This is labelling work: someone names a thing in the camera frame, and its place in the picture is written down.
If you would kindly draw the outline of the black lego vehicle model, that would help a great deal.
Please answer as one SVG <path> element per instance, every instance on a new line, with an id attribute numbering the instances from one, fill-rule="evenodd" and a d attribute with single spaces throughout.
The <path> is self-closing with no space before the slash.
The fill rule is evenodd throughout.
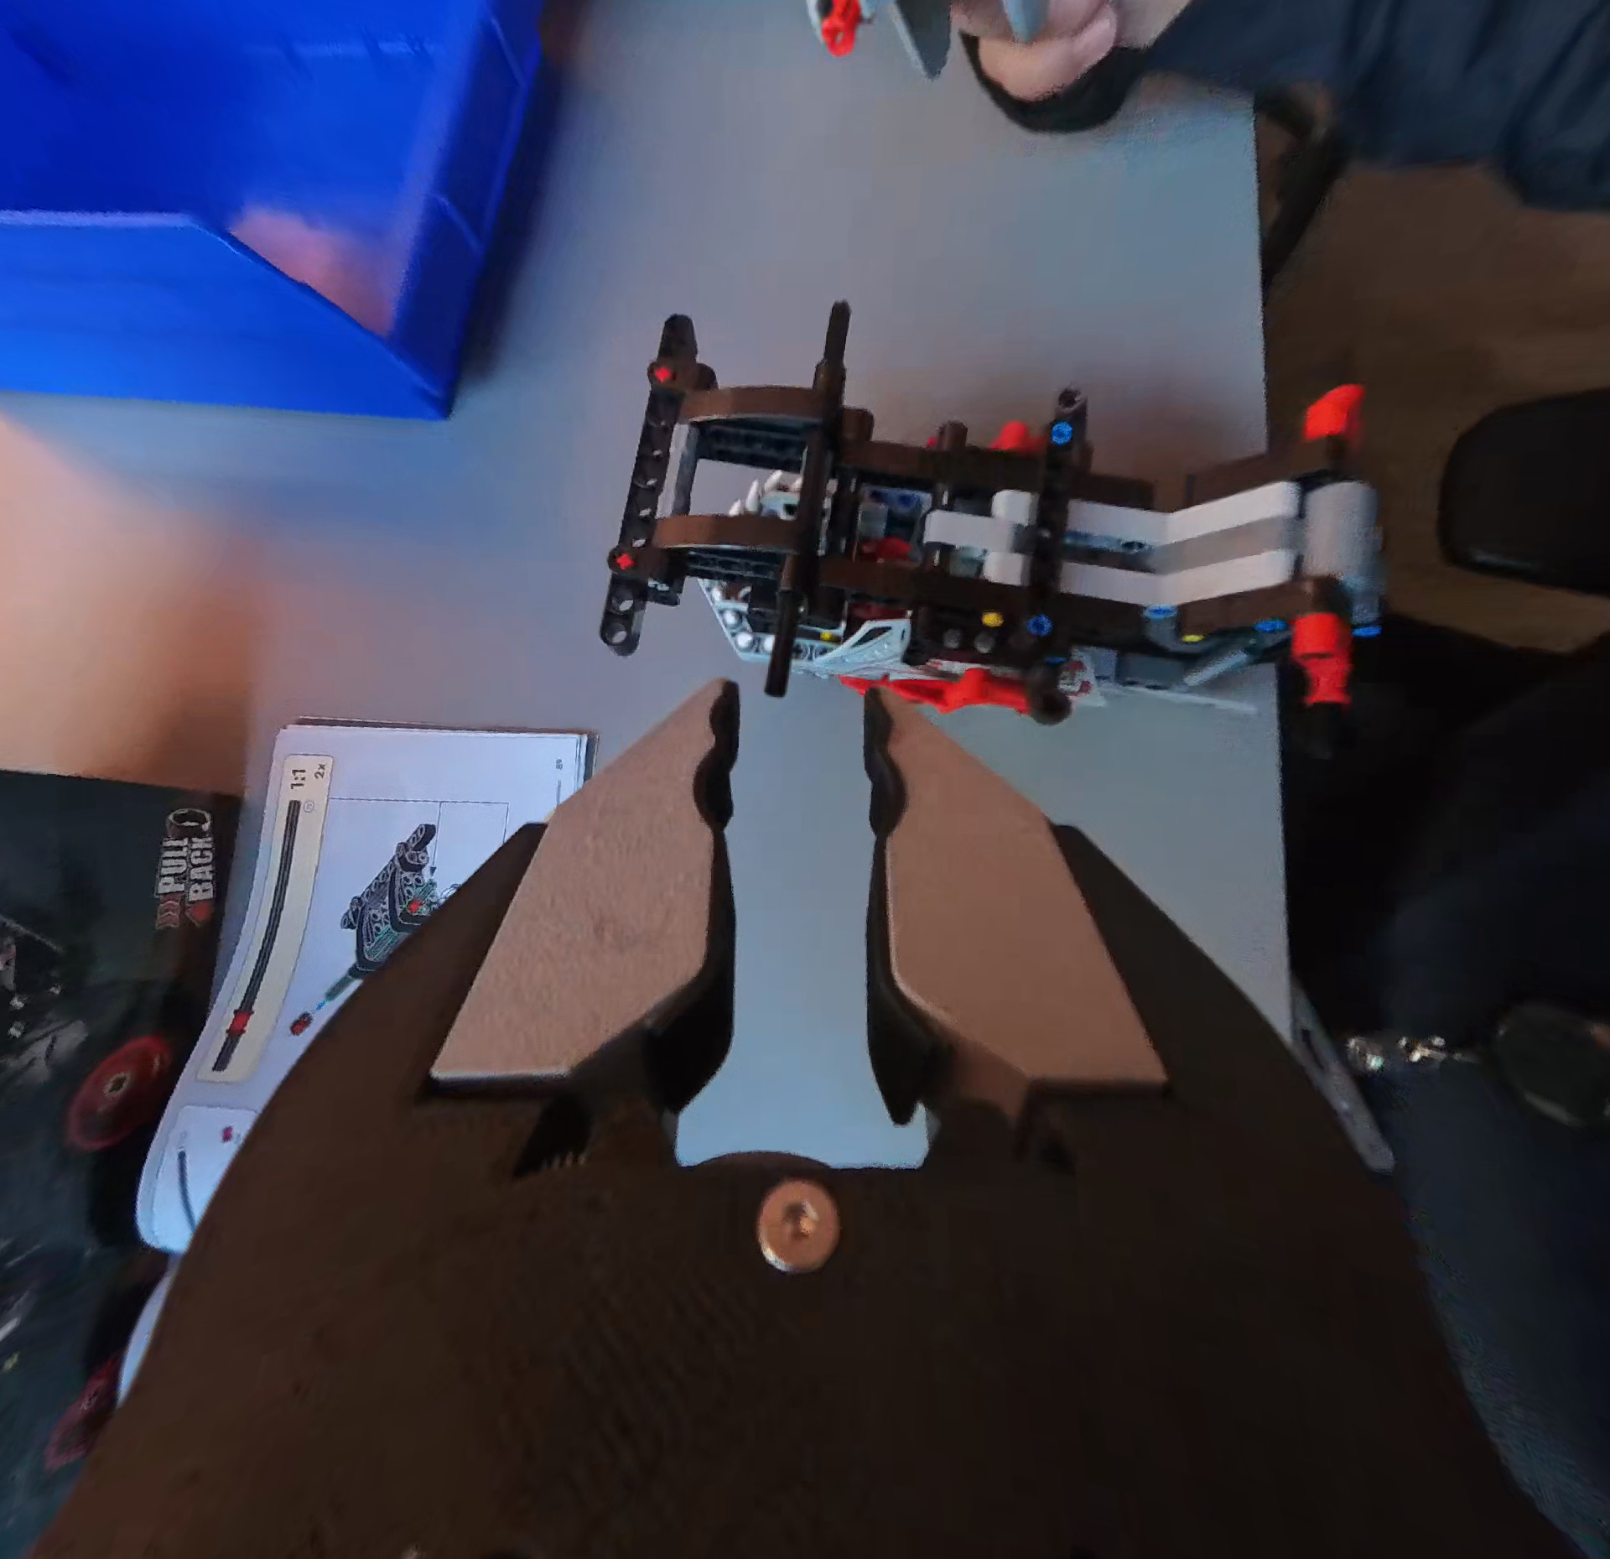
<path id="1" fill-rule="evenodd" d="M 1151 484 L 1098 470 L 1076 389 L 989 443 L 878 436 L 846 402 L 848 328 L 841 301 L 809 383 L 723 383 L 666 318 L 608 555 L 616 658 L 698 588 L 775 699 L 815 677 L 1056 726 L 1103 683 L 1196 696 L 1291 662 L 1300 707 L 1349 708 L 1385 597 L 1358 383 L 1291 445 Z"/>

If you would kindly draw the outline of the black lego set box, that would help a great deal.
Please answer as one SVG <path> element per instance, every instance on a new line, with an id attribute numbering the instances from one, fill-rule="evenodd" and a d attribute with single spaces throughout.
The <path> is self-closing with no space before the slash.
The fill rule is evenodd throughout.
<path id="1" fill-rule="evenodd" d="M 2 1540 L 25 1555 L 111 1419 L 167 1259 L 141 1167 L 213 993 L 240 799 L 2 774 Z"/>

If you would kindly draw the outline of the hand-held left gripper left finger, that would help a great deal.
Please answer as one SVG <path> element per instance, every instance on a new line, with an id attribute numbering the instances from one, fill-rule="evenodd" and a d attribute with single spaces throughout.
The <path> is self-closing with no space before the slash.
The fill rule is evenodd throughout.
<path id="1" fill-rule="evenodd" d="M 619 1071 L 663 1113 L 710 1086 L 734 1020 L 736 743 L 736 683 L 715 680 L 553 809 L 433 1064 L 438 1086 Z"/>

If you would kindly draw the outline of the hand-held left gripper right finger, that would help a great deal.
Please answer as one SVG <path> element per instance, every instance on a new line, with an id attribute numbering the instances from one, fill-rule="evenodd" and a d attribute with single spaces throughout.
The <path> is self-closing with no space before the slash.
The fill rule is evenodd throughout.
<path id="1" fill-rule="evenodd" d="M 888 689 L 864 700 L 867 1048 L 897 1124 L 1169 1084 L 1057 830 Z"/>

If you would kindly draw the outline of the blue plastic bin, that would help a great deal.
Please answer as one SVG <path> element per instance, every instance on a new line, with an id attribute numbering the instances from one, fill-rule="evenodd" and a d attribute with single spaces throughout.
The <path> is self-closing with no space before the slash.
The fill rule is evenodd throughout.
<path id="1" fill-rule="evenodd" d="M 435 422 L 546 0 L 2 0 L 5 392 Z"/>

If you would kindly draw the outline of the lego instruction booklet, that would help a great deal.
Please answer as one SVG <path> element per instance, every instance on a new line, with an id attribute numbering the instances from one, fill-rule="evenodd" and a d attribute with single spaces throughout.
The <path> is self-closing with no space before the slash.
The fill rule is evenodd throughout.
<path id="1" fill-rule="evenodd" d="M 139 1178 L 145 1245 L 191 1246 L 323 1025 L 508 836 L 581 789 L 595 744 L 582 730 L 295 721 L 279 731 L 240 934 Z"/>

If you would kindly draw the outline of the black office chair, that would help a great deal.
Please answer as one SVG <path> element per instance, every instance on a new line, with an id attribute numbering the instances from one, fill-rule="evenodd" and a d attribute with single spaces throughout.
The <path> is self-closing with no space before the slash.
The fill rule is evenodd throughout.
<path id="1" fill-rule="evenodd" d="M 1388 1143 L 1463 1381 L 1579 1555 L 1609 1516 L 1607 639 L 1393 619 L 1282 707 L 1296 982 Z"/>
<path id="2" fill-rule="evenodd" d="M 1609 597 L 1609 390 L 1472 426 L 1444 467 L 1437 530 L 1459 570 Z"/>

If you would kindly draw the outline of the person's right hand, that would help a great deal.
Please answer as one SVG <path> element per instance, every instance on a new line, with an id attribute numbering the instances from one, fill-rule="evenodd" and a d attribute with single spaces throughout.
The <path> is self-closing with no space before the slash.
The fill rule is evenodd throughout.
<path id="1" fill-rule="evenodd" d="M 1003 0 L 953 0 L 953 16 L 956 31 L 973 41 L 978 76 L 1026 103 L 1076 85 L 1120 33 L 1112 0 L 1042 0 L 1033 41 L 1018 41 Z"/>

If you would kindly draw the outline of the person's right forearm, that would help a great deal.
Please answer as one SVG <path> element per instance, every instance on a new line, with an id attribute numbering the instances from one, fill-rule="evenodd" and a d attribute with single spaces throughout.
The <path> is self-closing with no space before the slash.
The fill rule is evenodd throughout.
<path id="1" fill-rule="evenodd" d="M 1193 0 L 1151 64 L 1315 88 L 1375 165 L 1483 165 L 1537 208 L 1609 204 L 1609 0 Z"/>

